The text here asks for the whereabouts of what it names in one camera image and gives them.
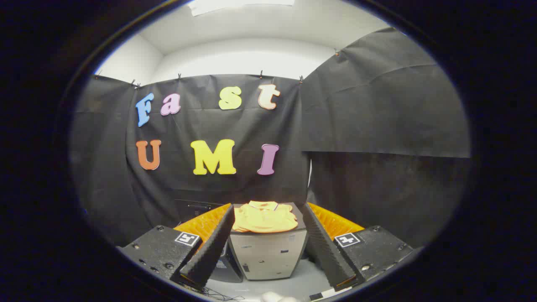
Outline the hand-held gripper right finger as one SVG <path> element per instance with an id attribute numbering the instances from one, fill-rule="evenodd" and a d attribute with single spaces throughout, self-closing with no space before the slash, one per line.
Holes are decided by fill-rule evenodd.
<path id="1" fill-rule="evenodd" d="M 299 210 L 309 252 L 336 291 L 371 281 L 414 254 L 411 245 L 381 226 L 364 228 L 311 203 Z"/>

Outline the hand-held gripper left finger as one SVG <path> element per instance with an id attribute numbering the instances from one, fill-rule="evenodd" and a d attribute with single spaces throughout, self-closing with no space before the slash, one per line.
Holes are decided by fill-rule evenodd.
<path id="1" fill-rule="evenodd" d="M 232 204 L 224 204 L 174 228 L 158 225 L 120 251 L 151 274 L 201 290 L 220 259 L 234 222 Z"/>

